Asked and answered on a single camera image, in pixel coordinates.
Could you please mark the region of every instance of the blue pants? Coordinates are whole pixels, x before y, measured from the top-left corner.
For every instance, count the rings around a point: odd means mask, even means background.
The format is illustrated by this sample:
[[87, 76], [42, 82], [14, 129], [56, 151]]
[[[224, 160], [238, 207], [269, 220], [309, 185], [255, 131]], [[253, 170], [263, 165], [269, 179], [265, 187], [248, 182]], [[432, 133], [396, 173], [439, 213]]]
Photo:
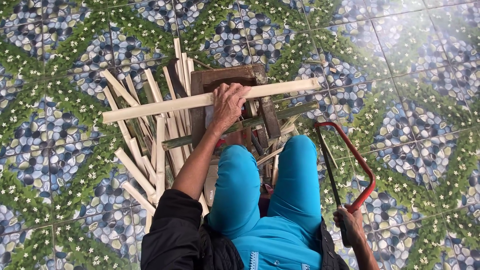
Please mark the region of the blue pants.
[[[255, 236], [314, 249], [315, 231], [322, 220], [316, 161], [315, 145], [307, 136], [295, 136], [285, 143], [279, 155], [278, 180], [267, 217], [260, 219], [260, 177], [256, 161], [244, 146], [228, 146], [218, 164], [209, 225], [234, 244], [238, 243], [234, 240], [242, 236]], [[271, 250], [271, 246], [252, 245], [251, 249], [256, 249], [253, 251]]]

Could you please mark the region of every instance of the pile of bamboo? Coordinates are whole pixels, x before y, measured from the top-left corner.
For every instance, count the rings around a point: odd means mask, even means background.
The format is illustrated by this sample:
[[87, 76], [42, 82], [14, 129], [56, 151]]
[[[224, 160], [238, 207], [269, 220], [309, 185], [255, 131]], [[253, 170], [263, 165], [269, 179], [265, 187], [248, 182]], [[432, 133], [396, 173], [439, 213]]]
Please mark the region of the pile of bamboo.
[[[179, 58], [179, 61], [176, 63], [177, 74], [187, 95], [190, 96], [190, 72], [193, 71], [193, 59], [188, 58], [186, 53], [180, 52], [180, 40], [178, 38], [174, 39], [174, 45], [176, 57]], [[165, 73], [172, 99], [176, 99], [177, 96], [173, 90], [166, 67], [163, 67], [163, 72]], [[124, 109], [129, 106], [133, 108], [141, 105], [130, 76], [126, 76], [124, 82], [122, 82], [118, 81], [107, 70], [103, 71], [102, 74], [108, 82], [108, 86], [103, 91], [113, 112], [119, 110], [119, 107]], [[151, 70], [145, 69], [145, 74], [148, 82], [144, 84], [145, 90], [151, 93], [153, 102], [163, 102], [160, 89], [154, 80]], [[129, 131], [126, 121], [131, 121], [130, 126], [133, 126], [131, 128], [133, 132]], [[189, 111], [184, 109], [159, 113], [153, 116], [134, 117], [129, 120], [119, 120], [117, 124], [133, 160], [121, 147], [115, 151], [115, 154], [144, 189], [147, 199], [128, 181], [124, 182], [122, 187], [147, 210], [145, 226], [145, 232], [147, 233], [150, 230], [158, 200], [165, 188], [169, 188], [173, 183], [173, 178], [180, 172], [192, 151], [191, 145], [184, 145], [167, 151], [161, 146], [165, 140], [192, 133]], [[142, 146], [146, 146], [148, 151], [145, 151], [145, 149], [141, 150]], [[203, 194], [200, 196], [199, 201], [202, 204], [203, 215], [205, 216], [208, 213], [208, 207]]]

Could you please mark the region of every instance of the hand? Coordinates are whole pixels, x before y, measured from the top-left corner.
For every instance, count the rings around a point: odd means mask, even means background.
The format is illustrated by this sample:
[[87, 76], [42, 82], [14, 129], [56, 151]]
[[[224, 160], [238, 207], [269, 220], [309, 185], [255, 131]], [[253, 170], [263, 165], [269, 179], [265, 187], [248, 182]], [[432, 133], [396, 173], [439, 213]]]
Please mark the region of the hand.
[[241, 107], [245, 103], [242, 96], [250, 91], [250, 86], [241, 84], [221, 84], [213, 91], [213, 120], [215, 127], [226, 131], [241, 115]]
[[336, 227], [340, 227], [340, 222], [343, 221], [347, 229], [348, 240], [352, 245], [358, 245], [365, 240], [362, 225], [363, 216], [360, 209], [350, 214], [347, 211], [350, 207], [350, 204], [345, 204], [345, 208], [339, 206], [337, 211], [333, 213], [333, 220], [335, 221]]

